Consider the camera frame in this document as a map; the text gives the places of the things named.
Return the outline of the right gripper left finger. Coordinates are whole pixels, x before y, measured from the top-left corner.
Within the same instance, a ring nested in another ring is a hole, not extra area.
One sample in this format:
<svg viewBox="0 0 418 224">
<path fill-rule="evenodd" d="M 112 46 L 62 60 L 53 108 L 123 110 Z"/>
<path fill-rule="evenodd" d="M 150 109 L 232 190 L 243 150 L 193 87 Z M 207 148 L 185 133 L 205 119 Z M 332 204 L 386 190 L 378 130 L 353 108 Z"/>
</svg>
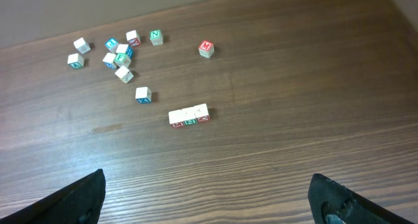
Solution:
<svg viewBox="0 0 418 224">
<path fill-rule="evenodd" d="M 103 169 L 1 219 L 2 224 L 97 224 L 106 195 Z"/>
</svg>

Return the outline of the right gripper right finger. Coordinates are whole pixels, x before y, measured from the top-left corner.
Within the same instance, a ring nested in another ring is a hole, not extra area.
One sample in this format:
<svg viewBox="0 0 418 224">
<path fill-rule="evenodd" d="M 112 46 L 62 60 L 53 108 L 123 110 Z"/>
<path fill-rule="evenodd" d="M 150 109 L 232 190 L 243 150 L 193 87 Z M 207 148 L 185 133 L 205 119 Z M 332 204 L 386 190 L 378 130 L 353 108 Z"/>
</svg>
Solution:
<svg viewBox="0 0 418 224">
<path fill-rule="evenodd" d="M 308 200 L 316 224 L 413 224 L 319 173 L 312 176 Z"/>
</svg>

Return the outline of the white block red picture side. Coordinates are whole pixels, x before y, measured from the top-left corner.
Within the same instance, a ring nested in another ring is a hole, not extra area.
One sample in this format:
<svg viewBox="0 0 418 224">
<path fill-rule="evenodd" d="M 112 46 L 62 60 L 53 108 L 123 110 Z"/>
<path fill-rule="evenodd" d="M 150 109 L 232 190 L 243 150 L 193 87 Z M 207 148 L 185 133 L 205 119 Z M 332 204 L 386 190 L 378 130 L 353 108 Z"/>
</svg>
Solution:
<svg viewBox="0 0 418 224">
<path fill-rule="evenodd" d="M 210 120 L 210 115 L 206 103 L 195 105 L 193 108 L 195 111 L 195 118 L 199 123 Z"/>
</svg>

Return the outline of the block with red M side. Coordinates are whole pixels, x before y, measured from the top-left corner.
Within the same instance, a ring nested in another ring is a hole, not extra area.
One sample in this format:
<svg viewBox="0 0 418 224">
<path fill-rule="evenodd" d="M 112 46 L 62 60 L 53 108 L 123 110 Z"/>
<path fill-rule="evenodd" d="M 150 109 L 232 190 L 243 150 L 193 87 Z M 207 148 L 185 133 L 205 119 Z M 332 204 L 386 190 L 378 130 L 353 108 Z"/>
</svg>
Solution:
<svg viewBox="0 0 418 224">
<path fill-rule="evenodd" d="M 173 110 L 169 112 L 169 124 L 173 128 L 183 127 L 184 123 L 184 113 L 181 110 Z"/>
</svg>

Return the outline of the white block green N side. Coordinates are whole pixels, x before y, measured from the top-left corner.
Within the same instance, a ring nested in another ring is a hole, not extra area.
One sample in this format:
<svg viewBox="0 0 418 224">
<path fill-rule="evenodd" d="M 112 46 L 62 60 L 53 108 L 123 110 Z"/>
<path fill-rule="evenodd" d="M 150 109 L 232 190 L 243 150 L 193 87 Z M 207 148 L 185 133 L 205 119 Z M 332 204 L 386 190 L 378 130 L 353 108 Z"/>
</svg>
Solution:
<svg viewBox="0 0 418 224">
<path fill-rule="evenodd" d="M 194 107 L 183 108 L 181 109 L 181 111 L 183 116 L 183 122 L 185 125 L 197 124 Z"/>
</svg>

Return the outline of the block with blue X side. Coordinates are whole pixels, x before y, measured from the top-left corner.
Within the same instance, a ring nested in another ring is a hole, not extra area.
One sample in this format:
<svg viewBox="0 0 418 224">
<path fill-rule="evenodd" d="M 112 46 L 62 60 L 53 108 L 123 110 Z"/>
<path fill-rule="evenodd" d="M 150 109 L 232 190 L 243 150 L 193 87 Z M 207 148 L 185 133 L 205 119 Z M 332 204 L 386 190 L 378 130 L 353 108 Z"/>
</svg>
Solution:
<svg viewBox="0 0 418 224">
<path fill-rule="evenodd" d="M 136 88 L 135 99 L 138 103 L 141 103 L 141 104 L 151 103 L 152 92 L 148 87 Z"/>
</svg>

